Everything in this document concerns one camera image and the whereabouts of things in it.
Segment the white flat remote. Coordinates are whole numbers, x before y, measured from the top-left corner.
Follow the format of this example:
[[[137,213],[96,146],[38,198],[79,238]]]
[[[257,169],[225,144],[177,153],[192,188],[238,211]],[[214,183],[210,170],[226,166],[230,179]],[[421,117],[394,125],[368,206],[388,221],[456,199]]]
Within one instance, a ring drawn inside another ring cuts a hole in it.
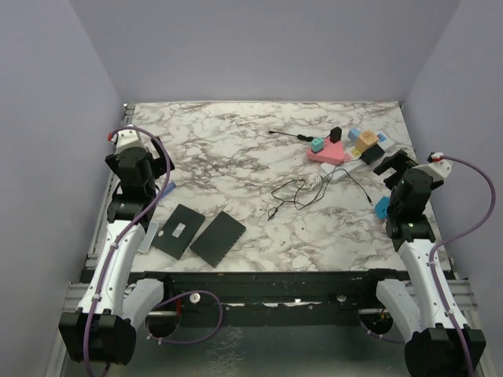
[[[159,229],[159,224],[155,221],[150,221],[149,227],[147,228],[145,237],[143,241],[141,242],[140,246],[138,247],[138,253],[144,254],[149,251],[149,248],[152,245],[152,242],[157,234],[157,231]]]

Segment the light blue plug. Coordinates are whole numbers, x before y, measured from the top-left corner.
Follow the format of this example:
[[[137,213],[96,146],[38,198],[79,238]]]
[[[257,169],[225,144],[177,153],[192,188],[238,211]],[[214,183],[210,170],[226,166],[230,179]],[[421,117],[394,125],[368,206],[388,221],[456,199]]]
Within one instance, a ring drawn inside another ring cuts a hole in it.
[[[350,139],[353,143],[355,143],[355,142],[356,142],[356,140],[358,139],[358,137],[359,137],[360,133],[361,133],[361,131],[360,131],[360,130],[358,130],[357,128],[351,128],[351,129],[349,129],[347,136],[348,136],[348,138],[349,138],[349,139]]]

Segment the black screwdriver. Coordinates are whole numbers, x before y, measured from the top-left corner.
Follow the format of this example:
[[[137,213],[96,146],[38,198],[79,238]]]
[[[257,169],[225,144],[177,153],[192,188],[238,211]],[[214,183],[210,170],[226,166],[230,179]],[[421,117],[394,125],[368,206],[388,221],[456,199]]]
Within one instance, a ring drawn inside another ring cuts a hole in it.
[[[312,140],[314,139],[314,137],[311,137],[311,136],[306,136],[306,135],[302,135],[302,134],[289,134],[289,133],[285,133],[285,132],[281,132],[281,131],[274,131],[274,130],[269,130],[268,133],[269,134],[279,134],[279,135],[288,136],[288,137],[295,137],[299,141],[304,141],[304,142],[309,142],[309,143],[311,143]]]

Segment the white power strip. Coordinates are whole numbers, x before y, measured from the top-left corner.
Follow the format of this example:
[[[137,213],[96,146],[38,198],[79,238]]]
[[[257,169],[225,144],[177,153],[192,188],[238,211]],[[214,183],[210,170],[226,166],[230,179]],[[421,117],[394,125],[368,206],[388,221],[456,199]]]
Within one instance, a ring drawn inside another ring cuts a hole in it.
[[[377,137],[379,139],[377,144],[384,151],[387,151],[395,144],[395,141],[392,140],[386,134],[378,133]],[[348,173],[351,173],[354,170],[359,170],[367,166],[367,164],[361,160],[361,153],[356,149],[354,145],[352,145],[349,148],[346,148],[344,150],[344,153],[345,153],[345,160],[340,165],[334,166],[329,163],[323,163],[321,165],[321,173],[324,175],[330,174],[333,170],[336,170],[336,172],[334,172],[332,175],[330,181],[331,183],[337,182],[345,175],[342,169],[345,169]]]

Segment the left black flat box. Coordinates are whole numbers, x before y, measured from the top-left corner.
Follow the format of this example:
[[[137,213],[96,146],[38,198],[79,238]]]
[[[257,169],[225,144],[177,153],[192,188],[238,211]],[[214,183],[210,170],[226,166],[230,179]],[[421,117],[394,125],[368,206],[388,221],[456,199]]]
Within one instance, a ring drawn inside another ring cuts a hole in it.
[[[179,204],[156,234],[152,246],[179,260],[204,220],[204,215]]]

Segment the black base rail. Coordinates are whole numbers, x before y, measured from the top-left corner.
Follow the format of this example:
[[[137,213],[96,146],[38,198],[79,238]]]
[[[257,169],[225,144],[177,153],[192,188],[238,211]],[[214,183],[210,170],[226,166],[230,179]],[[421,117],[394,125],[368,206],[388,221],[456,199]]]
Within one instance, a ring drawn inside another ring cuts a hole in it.
[[[141,279],[163,282],[165,298],[200,291],[201,302],[182,299],[181,324],[186,328],[223,326],[276,327],[357,326],[359,311],[382,308],[376,285],[384,279],[409,280],[393,269],[363,272],[301,273],[131,273],[128,283]]]

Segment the black flat box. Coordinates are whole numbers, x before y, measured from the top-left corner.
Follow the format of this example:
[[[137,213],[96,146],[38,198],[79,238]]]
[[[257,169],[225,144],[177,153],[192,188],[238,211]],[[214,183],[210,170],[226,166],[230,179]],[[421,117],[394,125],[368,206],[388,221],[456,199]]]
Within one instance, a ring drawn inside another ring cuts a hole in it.
[[[179,260],[204,220],[204,215],[179,204],[156,234],[152,246]]]
[[[243,224],[221,211],[192,243],[190,249],[215,268],[245,231]]]

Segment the teal charger plug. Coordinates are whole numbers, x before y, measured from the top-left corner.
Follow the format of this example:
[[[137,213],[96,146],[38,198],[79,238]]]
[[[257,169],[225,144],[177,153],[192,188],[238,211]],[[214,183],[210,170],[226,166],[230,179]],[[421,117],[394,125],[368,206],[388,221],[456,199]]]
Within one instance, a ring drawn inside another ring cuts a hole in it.
[[[325,146],[325,140],[321,137],[314,138],[310,142],[310,150],[313,153],[319,153],[324,149],[324,146]]]

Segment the pink triangular power strip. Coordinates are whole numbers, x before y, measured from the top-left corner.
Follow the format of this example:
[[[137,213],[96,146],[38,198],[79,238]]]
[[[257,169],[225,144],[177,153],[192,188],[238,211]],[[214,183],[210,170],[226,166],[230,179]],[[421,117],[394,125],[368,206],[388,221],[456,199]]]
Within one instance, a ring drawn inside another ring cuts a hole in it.
[[[345,160],[343,143],[341,141],[337,143],[328,141],[325,143],[324,148],[318,153],[314,153],[311,148],[308,148],[306,155],[309,160],[332,165],[343,163]]]

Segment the blue plug adapter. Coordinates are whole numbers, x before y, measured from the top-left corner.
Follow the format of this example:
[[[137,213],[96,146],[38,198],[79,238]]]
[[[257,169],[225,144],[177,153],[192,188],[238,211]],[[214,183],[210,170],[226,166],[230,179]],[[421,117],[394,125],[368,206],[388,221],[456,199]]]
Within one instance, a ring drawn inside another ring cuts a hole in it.
[[[380,221],[384,221],[387,217],[389,202],[390,198],[388,196],[383,196],[374,206],[375,215]]]

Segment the small black charger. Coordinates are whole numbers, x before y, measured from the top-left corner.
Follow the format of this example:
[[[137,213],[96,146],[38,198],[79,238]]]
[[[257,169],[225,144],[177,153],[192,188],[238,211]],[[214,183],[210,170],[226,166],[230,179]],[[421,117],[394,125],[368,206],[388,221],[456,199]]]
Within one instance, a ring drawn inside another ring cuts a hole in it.
[[[332,128],[329,134],[329,140],[331,143],[335,144],[341,141],[342,129],[338,126]]]

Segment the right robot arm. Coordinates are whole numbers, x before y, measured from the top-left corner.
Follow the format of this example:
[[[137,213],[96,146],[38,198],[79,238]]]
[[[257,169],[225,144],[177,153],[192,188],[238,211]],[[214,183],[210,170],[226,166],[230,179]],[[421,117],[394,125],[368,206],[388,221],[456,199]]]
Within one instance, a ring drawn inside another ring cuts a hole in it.
[[[480,330],[473,329],[451,293],[435,240],[424,215],[431,193],[443,185],[452,171],[452,158],[432,153],[419,165],[403,150],[374,169],[385,179],[391,196],[386,209],[386,231],[401,258],[414,293],[403,282],[386,278],[361,288],[362,301],[371,307],[384,305],[405,343],[406,367],[411,376],[472,376],[486,347]]]

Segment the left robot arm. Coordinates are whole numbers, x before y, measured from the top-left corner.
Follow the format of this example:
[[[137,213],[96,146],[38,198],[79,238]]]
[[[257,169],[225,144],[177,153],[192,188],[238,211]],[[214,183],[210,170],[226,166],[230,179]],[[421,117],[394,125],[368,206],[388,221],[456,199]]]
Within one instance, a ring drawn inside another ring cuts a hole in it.
[[[138,136],[121,130],[116,153],[105,159],[121,191],[108,205],[105,243],[89,286],[75,310],[60,318],[59,331],[72,361],[128,364],[150,310],[166,309],[173,301],[173,290],[155,279],[139,280],[127,290],[135,255],[163,192],[156,179],[169,178],[174,169],[161,140],[153,137],[152,144],[157,157]]]

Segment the orange tan plug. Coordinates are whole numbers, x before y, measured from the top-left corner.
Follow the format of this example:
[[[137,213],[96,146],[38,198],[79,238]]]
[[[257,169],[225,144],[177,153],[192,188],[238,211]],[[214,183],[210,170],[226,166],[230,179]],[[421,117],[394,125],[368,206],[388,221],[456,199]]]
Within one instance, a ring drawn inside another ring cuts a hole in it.
[[[371,130],[367,130],[364,132],[361,132],[358,137],[356,138],[356,141],[354,143],[354,146],[357,150],[359,150],[360,153],[365,152],[369,148],[373,147],[379,142],[378,136],[372,132]]]

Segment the large black adapter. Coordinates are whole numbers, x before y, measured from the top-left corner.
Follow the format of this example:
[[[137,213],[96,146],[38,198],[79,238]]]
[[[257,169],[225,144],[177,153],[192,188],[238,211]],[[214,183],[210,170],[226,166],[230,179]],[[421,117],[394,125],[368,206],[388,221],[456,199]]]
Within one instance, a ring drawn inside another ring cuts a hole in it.
[[[372,147],[366,149],[360,156],[360,160],[367,165],[371,165],[376,162],[384,155],[385,151],[378,145],[375,144]]]

